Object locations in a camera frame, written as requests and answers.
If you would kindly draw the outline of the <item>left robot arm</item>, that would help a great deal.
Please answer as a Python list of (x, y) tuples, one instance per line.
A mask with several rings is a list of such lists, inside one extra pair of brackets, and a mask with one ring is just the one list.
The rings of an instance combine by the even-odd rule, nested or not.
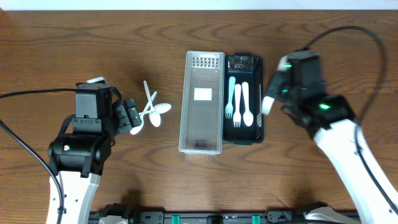
[(75, 114), (68, 116), (48, 149), (50, 183), (47, 223), (87, 223), (104, 163), (118, 134), (138, 126), (133, 99), (114, 86), (82, 83)]

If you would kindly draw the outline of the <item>white plastic fork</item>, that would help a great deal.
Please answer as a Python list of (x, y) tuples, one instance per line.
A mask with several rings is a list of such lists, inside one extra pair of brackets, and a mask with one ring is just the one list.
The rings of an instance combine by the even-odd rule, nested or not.
[(234, 102), (235, 102), (235, 112), (233, 114), (233, 125), (235, 128), (239, 128), (241, 126), (241, 113), (240, 113), (241, 85), (240, 84), (235, 84)]
[(234, 95), (234, 87), (236, 84), (236, 78), (234, 76), (230, 76), (228, 81), (228, 102), (225, 108), (225, 115), (227, 119), (231, 119), (233, 116), (233, 95)]
[(272, 105), (274, 104), (275, 99), (270, 96), (265, 96), (262, 99), (261, 111), (262, 114), (267, 116), (271, 112)]

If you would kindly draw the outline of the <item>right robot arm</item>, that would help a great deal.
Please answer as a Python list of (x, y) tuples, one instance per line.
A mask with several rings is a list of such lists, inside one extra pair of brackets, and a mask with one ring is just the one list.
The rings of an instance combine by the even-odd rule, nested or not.
[(397, 190), (373, 156), (346, 98), (327, 93), (317, 52), (299, 50), (280, 59), (262, 100), (264, 115), (274, 101), (330, 160), (361, 223), (397, 223)]

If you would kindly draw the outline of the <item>white plastic spoon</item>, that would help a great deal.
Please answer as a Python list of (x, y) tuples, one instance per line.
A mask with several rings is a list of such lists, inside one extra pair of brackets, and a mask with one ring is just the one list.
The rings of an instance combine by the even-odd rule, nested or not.
[(242, 83), (242, 90), (243, 90), (243, 98), (244, 98), (244, 106), (245, 111), (243, 114), (243, 120), (246, 126), (252, 126), (254, 121), (254, 116), (250, 111), (249, 108), (249, 85), (248, 82)]

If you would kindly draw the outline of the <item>white spoon bowl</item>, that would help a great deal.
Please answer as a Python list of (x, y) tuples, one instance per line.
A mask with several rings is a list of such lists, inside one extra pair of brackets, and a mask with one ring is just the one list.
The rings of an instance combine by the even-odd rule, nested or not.
[[(171, 104), (169, 103), (159, 103), (157, 105), (154, 106), (154, 108), (160, 113), (166, 113), (171, 109)], [(150, 113), (150, 105), (146, 104), (146, 107), (144, 108), (143, 112), (139, 113), (139, 116), (142, 118), (145, 114)]]
[(145, 106), (143, 112), (139, 113), (139, 118), (140, 118), (141, 124), (138, 125), (138, 126), (133, 127), (133, 128), (130, 130), (130, 133), (131, 133), (131, 134), (135, 135), (135, 134), (137, 134), (137, 133), (143, 128), (143, 126), (144, 126), (144, 115), (147, 114), (147, 111), (148, 111), (148, 109), (149, 109), (149, 107), (150, 107), (150, 103), (153, 102), (153, 100), (155, 99), (156, 95), (157, 95), (157, 92), (155, 91), (155, 92), (152, 94), (150, 100), (147, 102), (147, 104), (146, 104), (146, 106)]

